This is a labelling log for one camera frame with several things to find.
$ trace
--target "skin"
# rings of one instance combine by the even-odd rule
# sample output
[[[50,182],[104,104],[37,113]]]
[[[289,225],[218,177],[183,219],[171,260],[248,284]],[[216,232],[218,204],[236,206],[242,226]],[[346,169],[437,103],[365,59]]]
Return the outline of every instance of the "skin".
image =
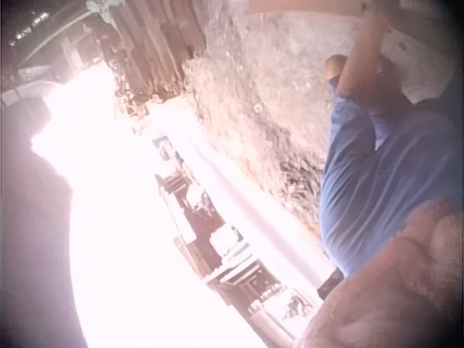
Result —
[[[342,68],[336,91],[349,91],[361,106],[366,104],[378,72],[380,48],[390,29],[388,16],[372,9],[365,14],[360,35]]]
[[[449,202],[417,208],[329,294],[297,347],[453,347],[445,340],[462,333],[462,230],[463,213]]]

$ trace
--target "sleeve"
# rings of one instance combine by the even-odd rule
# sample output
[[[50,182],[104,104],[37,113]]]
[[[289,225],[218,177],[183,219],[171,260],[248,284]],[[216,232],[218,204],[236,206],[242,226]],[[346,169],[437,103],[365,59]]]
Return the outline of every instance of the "sleeve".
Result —
[[[320,232],[327,253],[344,273],[343,261],[350,251],[343,246],[350,244],[346,236],[352,227],[352,215],[363,205],[361,201],[371,184],[375,141],[370,116],[349,94],[341,94],[333,108],[330,146],[320,191]]]

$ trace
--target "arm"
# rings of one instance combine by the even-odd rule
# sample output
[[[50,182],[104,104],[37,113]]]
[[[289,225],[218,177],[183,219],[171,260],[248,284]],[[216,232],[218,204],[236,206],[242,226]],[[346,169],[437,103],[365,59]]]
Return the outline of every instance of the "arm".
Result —
[[[320,192],[320,232],[331,259],[344,273],[350,272],[354,251],[361,242],[356,239],[360,226],[355,217],[364,211],[373,185],[376,136],[363,106],[376,78],[387,23],[386,16],[378,12],[367,14],[341,74],[331,117],[330,148]]]
[[[349,92],[361,106],[366,103],[376,79],[380,48],[389,29],[389,20],[380,10],[366,14],[359,38],[348,56],[336,94]]]

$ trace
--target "sunlight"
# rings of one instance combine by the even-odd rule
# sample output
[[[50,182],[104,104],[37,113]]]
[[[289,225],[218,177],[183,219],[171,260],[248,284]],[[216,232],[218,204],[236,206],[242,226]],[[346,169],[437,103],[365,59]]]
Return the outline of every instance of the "sunlight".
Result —
[[[70,272],[88,346],[263,347],[176,249],[157,153],[115,121],[114,90],[106,65],[83,71],[46,99],[52,118],[33,139],[73,190]]]

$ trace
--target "wooden plank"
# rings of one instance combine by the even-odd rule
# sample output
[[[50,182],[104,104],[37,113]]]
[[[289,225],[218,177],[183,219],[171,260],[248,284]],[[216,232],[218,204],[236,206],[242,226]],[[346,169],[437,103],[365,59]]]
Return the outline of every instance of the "wooden plank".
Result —
[[[175,25],[175,17],[173,14],[173,9],[171,8],[171,0],[162,0],[162,7],[165,10],[167,21]]]
[[[175,80],[175,60],[172,52],[169,49],[166,38],[161,30],[160,24],[157,21],[147,23],[147,33],[150,35],[154,47],[156,48],[159,58],[166,69],[167,73],[172,76],[171,82]]]
[[[364,8],[371,1],[363,0],[240,0],[249,14],[311,11],[333,15],[361,16]],[[435,49],[451,58],[459,58],[462,54],[460,38],[444,20],[427,18],[410,10],[400,9],[392,19],[393,27],[418,42]]]
[[[154,38],[152,35],[149,35],[150,26],[147,24],[157,22],[158,20],[149,10],[146,0],[134,0],[134,6],[142,16],[148,34],[143,37],[143,42],[147,58],[152,66],[154,83],[165,85],[170,82],[171,78],[160,58],[162,52],[158,51],[158,49],[162,48],[160,45],[156,45],[156,42],[160,41],[161,38]]]
[[[157,18],[160,25],[167,23],[167,15],[162,5],[162,0],[147,0],[148,6],[152,8],[155,17]]]
[[[131,9],[128,6],[120,5],[116,7],[116,10],[119,12],[121,19],[124,21],[128,31],[133,37],[135,44],[138,44],[140,37],[144,34],[142,23],[138,23],[134,17]]]
[[[248,0],[248,13],[314,11],[360,16],[363,13],[363,4],[366,2],[363,0]]]
[[[194,9],[191,6],[190,0],[173,0],[172,8],[177,20],[177,25],[181,31],[183,40],[187,46],[197,52],[206,50],[206,42],[202,31],[196,21]]]
[[[123,41],[125,48],[128,51],[131,51],[135,47],[136,43],[132,33],[129,31],[129,28],[123,19],[123,16],[120,14],[117,7],[110,7],[109,11],[115,20],[117,30],[121,36],[121,40]]]
[[[175,65],[175,74],[179,79],[183,79],[182,63],[190,58],[189,52],[183,39],[181,38],[178,28],[169,23],[161,26],[161,31],[164,34],[170,48],[170,56]]]

